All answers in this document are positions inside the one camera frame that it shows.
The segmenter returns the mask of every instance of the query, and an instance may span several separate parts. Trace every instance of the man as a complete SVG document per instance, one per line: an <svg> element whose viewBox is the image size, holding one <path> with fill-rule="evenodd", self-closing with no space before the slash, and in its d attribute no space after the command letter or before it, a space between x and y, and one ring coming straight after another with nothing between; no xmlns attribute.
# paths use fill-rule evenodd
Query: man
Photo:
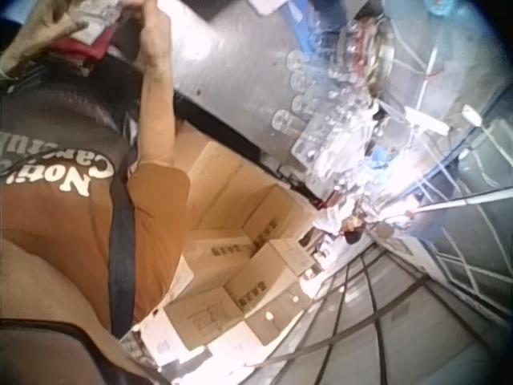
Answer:
<svg viewBox="0 0 513 385"><path fill-rule="evenodd" d="M85 27L78 3L39 0L0 58L0 81L13 83L20 65ZM127 182L138 322L176 271L189 181L173 168L170 21L156 0L128 5L143 14L139 162ZM109 333L110 192L128 145L101 104L77 109L69 100L88 96L61 86L2 94L0 383L148 383Z"/></svg>

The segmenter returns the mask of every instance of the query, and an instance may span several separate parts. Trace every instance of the orange shirt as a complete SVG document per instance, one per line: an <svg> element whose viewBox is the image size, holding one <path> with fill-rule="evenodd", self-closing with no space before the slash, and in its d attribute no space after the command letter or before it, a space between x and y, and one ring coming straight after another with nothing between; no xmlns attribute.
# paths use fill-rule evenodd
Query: orange shirt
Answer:
<svg viewBox="0 0 513 385"><path fill-rule="evenodd" d="M67 150L26 164L2 186L2 237L68 277L110 329L108 246L112 163ZM141 165L128 182L135 206L135 321L167 293L184 239L187 175Z"/></svg>

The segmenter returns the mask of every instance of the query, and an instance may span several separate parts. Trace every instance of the shoulder strap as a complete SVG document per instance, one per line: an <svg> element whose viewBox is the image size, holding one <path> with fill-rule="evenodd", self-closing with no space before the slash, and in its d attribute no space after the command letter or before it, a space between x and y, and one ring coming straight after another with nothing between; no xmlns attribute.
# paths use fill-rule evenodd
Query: shoulder strap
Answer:
<svg viewBox="0 0 513 385"><path fill-rule="evenodd" d="M127 190L125 162L112 178L111 199L109 307L111 333L121 338L132 326L135 307L135 213Z"/></svg>

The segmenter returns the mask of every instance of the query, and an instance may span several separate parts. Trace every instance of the shirt sleeve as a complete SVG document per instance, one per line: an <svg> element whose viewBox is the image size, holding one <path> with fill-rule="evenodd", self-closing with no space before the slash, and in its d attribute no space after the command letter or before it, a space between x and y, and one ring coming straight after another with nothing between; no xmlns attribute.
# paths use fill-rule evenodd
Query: shirt sleeve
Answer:
<svg viewBox="0 0 513 385"><path fill-rule="evenodd" d="M135 206L135 309L139 322L168 292L182 252L190 181L185 172L140 165L128 181Z"/></svg>

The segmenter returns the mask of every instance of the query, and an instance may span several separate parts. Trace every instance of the stacked cardboard box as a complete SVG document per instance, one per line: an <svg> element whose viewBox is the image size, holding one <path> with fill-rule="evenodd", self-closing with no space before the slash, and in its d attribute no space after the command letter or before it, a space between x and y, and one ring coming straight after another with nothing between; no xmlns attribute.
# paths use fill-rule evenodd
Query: stacked cardboard box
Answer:
<svg viewBox="0 0 513 385"><path fill-rule="evenodd" d="M178 355L207 344L212 352L269 344L309 304L299 277L314 262L297 240L316 210L187 123L176 167L191 180L188 235L153 324ZM145 334L159 354L162 346Z"/></svg>

